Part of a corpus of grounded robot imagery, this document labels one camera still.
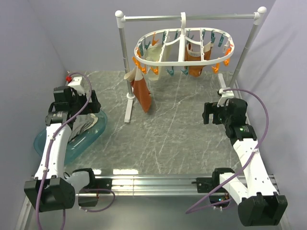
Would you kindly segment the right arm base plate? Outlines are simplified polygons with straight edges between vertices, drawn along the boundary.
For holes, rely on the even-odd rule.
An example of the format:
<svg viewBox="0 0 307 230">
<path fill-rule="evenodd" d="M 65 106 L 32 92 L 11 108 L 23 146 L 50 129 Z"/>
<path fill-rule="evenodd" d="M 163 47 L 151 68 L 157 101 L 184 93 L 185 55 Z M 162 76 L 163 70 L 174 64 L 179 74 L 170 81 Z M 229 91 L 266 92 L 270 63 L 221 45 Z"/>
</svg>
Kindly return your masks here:
<svg viewBox="0 0 307 230">
<path fill-rule="evenodd" d="M 196 186 L 197 193 L 208 193 L 214 188 L 211 177 L 197 177 L 191 184 Z"/>
</svg>

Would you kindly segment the grey underwear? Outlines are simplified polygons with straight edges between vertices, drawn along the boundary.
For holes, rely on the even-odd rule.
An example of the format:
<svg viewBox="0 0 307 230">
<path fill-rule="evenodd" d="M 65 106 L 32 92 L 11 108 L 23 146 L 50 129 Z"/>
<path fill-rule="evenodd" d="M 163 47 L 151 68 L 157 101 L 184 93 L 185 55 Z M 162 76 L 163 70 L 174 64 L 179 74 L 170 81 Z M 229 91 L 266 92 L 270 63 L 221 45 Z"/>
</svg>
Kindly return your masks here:
<svg viewBox="0 0 307 230">
<path fill-rule="evenodd" d="M 76 136 L 93 127 L 98 121 L 95 114 L 78 115 L 73 123 L 72 132 L 68 142 L 72 141 Z"/>
</svg>

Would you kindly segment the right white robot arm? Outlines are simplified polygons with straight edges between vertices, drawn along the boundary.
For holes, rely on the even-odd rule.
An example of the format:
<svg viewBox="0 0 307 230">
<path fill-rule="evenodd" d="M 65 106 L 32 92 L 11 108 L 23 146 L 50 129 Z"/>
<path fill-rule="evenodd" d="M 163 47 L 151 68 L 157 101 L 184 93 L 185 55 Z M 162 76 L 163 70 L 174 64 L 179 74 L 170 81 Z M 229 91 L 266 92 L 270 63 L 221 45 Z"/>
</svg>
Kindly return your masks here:
<svg viewBox="0 0 307 230">
<path fill-rule="evenodd" d="M 237 153 L 246 183 L 238 179 L 230 168 L 216 168 L 212 173 L 212 188 L 226 192 L 238 205 L 238 216 L 243 226 L 276 226 L 279 224 L 288 202 L 279 195 L 265 169 L 259 141 L 254 128 L 246 120 L 248 104 L 238 98 L 227 99 L 223 105 L 205 103 L 203 122 L 224 125 L 225 133 Z"/>
</svg>

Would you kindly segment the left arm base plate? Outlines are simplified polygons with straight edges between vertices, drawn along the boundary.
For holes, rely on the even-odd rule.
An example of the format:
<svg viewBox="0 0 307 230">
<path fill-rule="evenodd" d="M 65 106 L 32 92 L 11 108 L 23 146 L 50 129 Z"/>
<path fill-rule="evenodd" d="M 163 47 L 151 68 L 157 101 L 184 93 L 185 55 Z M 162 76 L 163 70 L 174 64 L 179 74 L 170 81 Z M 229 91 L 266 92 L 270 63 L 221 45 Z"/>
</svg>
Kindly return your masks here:
<svg viewBox="0 0 307 230">
<path fill-rule="evenodd" d="M 80 190 L 80 194 L 110 194 L 112 189 L 111 178 L 95 178 Z"/>
</svg>

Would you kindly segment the teal clip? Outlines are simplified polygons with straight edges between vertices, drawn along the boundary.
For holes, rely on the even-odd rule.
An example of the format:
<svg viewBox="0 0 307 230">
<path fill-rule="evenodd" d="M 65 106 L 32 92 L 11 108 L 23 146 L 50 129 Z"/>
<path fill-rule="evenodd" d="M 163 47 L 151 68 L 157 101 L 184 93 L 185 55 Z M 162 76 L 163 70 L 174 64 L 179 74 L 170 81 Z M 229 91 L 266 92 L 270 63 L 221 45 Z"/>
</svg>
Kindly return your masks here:
<svg viewBox="0 0 307 230">
<path fill-rule="evenodd" d="M 167 73 L 170 75 L 170 76 L 174 76 L 174 67 L 172 66 L 171 69 L 166 69 Z"/>
<path fill-rule="evenodd" d="M 181 69 L 181 72 L 186 76 L 189 75 L 189 67 L 185 66 L 183 69 Z"/>
</svg>

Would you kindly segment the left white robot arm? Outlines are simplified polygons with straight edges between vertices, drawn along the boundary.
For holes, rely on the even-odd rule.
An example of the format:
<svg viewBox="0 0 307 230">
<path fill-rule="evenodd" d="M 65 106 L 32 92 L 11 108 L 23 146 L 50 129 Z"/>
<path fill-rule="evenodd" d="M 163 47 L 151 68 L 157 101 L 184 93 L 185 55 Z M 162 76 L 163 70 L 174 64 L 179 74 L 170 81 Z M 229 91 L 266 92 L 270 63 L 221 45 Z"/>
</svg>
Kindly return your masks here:
<svg viewBox="0 0 307 230">
<path fill-rule="evenodd" d="M 75 196 L 83 190 L 90 193 L 97 181 L 91 168 L 78 169 L 64 178 L 64 160 L 73 124 L 78 115 L 98 113 L 101 108 L 94 90 L 78 94 L 70 86 L 54 88 L 54 102 L 50 104 L 46 123 L 46 142 L 40 166 L 24 192 L 38 212 L 70 209 Z"/>
</svg>

